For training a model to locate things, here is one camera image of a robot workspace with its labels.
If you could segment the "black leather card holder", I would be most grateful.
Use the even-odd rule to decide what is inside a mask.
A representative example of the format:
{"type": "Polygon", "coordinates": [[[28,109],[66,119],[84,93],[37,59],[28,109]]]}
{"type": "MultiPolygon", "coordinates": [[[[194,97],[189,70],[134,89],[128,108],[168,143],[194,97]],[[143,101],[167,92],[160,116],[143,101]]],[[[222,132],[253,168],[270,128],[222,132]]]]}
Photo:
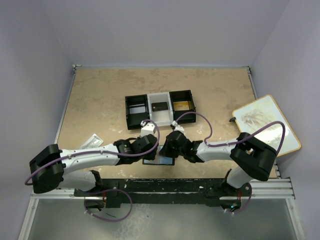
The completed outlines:
{"type": "Polygon", "coordinates": [[[174,166],[175,165],[175,158],[165,157],[159,155],[160,150],[163,148],[162,145],[158,146],[157,155],[155,156],[154,160],[147,160],[143,159],[142,164],[148,166],[174,166]]]}

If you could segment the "black and white organizer tray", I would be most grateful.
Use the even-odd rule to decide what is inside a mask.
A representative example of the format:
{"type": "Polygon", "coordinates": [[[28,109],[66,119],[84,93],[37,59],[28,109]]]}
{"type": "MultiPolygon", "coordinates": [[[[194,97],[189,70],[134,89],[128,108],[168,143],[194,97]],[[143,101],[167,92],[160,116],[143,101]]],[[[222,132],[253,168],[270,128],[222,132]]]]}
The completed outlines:
{"type": "Polygon", "coordinates": [[[180,124],[196,122],[196,106],[190,90],[149,93],[125,97],[125,115],[128,130],[138,130],[141,122],[153,120],[159,127],[169,126],[177,119],[180,124]]]}

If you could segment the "clear plastic card sleeve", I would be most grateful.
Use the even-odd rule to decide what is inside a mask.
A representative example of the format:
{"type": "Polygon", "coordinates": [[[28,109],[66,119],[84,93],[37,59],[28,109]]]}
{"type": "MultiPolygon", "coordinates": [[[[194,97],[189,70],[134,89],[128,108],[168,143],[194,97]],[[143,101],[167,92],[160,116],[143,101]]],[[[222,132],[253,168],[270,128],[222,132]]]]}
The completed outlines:
{"type": "Polygon", "coordinates": [[[80,147],[80,150],[92,149],[100,147],[104,141],[95,133],[93,133],[80,147]]]}

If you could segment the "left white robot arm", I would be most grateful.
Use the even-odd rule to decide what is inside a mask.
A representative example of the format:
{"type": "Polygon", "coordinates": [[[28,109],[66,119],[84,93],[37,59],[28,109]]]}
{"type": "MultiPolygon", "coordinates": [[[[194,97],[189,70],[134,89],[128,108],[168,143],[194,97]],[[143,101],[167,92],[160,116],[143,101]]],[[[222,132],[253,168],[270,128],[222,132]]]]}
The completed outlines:
{"type": "Polygon", "coordinates": [[[68,174],[82,169],[153,160],[159,140],[159,136],[148,134],[133,141],[120,139],[105,146],[78,150],[59,149],[57,144],[50,144],[29,162],[30,176],[24,184],[32,186],[34,193],[43,194],[58,188],[68,174]]]}

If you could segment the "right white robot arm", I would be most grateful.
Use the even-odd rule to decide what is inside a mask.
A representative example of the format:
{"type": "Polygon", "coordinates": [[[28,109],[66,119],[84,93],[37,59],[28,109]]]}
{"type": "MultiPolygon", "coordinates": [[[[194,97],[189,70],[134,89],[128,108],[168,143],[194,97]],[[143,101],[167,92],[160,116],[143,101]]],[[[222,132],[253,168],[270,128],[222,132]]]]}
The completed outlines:
{"type": "Polygon", "coordinates": [[[159,155],[167,158],[183,157],[191,163],[208,161],[234,161],[237,167],[227,172],[223,185],[230,189],[239,189],[251,180],[266,182],[273,168],[277,151],[242,132],[234,141],[216,142],[213,147],[206,145],[203,140],[190,141],[182,132],[173,131],[165,139],[159,155]]]}

